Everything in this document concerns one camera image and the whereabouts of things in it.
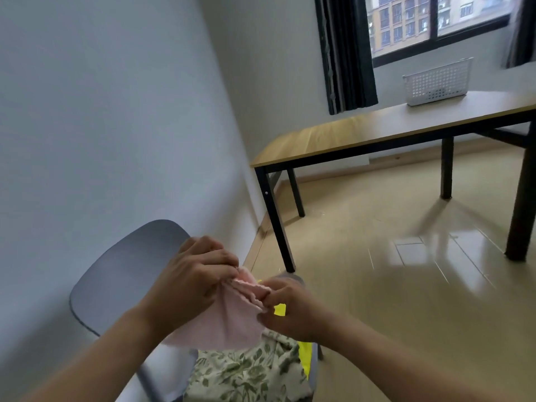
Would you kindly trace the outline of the green floral cloth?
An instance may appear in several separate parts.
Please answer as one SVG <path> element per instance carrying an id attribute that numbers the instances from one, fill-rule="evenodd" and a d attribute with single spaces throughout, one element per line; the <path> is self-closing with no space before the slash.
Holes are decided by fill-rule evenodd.
<path id="1" fill-rule="evenodd" d="M 250 349 L 200 351 L 183 402 L 310 402 L 299 345 L 265 329 Z"/>

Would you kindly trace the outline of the yellow cloth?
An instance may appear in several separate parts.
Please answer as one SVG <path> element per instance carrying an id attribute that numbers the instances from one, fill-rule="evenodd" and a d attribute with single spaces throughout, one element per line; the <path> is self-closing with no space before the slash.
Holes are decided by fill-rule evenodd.
<path id="1" fill-rule="evenodd" d="M 317 346 L 313 343 L 306 343 L 293 340 L 281 334 L 264 328 L 262 331 L 260 350 L 263 352 L 264 363 L 275 374 L 282 376 L 297 375 L 298 364 L 300 364 L 303 377 L 309 383 L 313 382 L 317 361 Z"/>

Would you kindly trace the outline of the wooden table with black frame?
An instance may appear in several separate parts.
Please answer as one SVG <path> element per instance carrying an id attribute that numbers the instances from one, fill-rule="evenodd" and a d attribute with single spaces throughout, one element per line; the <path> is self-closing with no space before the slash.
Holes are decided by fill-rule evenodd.
<path id="1" fill-rule="evenodd" d="M 536 220 L 536 93 L 470 91 L 417 107 L 406 104 L 281 135 L 253 160 L 267 215 L 288 273 L 295 272 L 274 187 L 286 171 L 300 217 L 295 168 L 441 141 L 441 198 L 452 197 L 454 138 L 477 134 L 524 149 L 505 255 L 524 262 Z"/>

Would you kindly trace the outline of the person's left forearm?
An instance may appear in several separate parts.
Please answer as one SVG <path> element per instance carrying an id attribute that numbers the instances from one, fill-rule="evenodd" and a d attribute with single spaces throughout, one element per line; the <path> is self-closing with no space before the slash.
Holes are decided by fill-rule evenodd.
<path id="1" fill-rule="evenodd" d="M 115 402 L 171 327 L 141 306 L 21 402 Z"/>

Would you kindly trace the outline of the person's right hand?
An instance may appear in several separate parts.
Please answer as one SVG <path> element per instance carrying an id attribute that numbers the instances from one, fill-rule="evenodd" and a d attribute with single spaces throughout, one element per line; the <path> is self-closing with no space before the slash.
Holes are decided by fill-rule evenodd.
<path id="1" fill-rule="evenodd" d="M 291 277 L 271 277 L 261 281 L 271 291 L 263 298 L 267 311 L 291 318 L 291 332 L 277 332 L 307 343 L 329 346 L 333 340 L 331 324 L 336 315 L 319 302 L 297 280 Z"/>

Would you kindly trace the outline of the black framed window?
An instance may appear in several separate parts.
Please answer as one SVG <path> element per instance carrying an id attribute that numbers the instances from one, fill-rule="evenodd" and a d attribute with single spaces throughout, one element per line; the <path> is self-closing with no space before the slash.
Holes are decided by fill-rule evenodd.
<path id="1" fill-rule="evenodd" d="M 516 0 L 365 0 L 374 67 L 501 29 Z"/>

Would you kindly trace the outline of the grey chair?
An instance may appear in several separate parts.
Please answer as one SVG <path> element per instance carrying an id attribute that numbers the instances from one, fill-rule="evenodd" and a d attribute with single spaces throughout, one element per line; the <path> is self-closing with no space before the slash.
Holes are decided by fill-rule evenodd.
<path id="1" fill-rule="evenodd" d="M 146 223 L 114 244 L 84 273 L 71 291 L 70 310 L 77 321 L 97 336 L 102 335 L 147 293 L 172 256 L 190 235 L 170 220 Z M 136 376 L 150 402 L 179 402 L 198 358 L 198 350 L 181 348 L 178 367 L 165 393 L 149 367 L 142 364 Z"/>

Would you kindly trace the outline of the person's left hand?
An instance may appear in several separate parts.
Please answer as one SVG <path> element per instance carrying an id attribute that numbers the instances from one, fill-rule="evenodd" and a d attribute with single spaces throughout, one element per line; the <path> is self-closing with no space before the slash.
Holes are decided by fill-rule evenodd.
<path id="1" fill-rule="evenodd" d="M 179 276 L 179 250 L 138 306 L 160 340 L 211 306 L 221 285 L 215 289 L 198 289 L 186 284 Z"/>

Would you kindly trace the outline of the person's right forearm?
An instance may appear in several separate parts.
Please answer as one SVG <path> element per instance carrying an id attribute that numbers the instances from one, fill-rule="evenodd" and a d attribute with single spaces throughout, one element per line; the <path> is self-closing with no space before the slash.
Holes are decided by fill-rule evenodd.
<path id="1" fill-rule="evenodd" d="M 513 402 L 468 384 L 351 317 L 315 316 L 315 338 L 366 375 L 391 402 Z"/>

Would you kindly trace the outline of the pink cloth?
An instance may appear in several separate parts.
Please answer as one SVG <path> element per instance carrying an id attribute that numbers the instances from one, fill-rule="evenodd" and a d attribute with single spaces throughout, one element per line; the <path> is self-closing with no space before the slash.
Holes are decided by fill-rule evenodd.
<path id="1" fill-rule="evenodd" d="M 167 346 L 198 351 L 236 351 L 260 344 L 264 326 L 258 315 L 267 311 L 263 300 L 271 293 L 240 266 L 238 276 L 223 282 L 214 303 L 164 339 Z"/>

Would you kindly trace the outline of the dark curtain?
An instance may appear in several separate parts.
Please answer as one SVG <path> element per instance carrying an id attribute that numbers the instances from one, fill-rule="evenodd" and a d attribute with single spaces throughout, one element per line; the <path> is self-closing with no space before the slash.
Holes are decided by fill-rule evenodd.
<path id="1" fill-rule="evenodd" d="M 513 0 L 502 58 L 504 69 L 536 62 L 536 0 Z"/>
<path id="2" fill-rule="evenodd" d="M 314 0 L 330 115 L 378 104 L 365 0 Z"/>

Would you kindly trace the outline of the white perforated plastic basket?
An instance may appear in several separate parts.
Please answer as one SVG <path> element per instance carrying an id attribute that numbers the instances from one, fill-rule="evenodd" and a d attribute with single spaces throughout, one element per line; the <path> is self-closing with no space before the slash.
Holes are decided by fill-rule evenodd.
<path id="1" fill-rule="evenodd" d="M 404 75 L 405 101 L 410 107 L 442 101 L 468 93 L 473 58 Z"/>

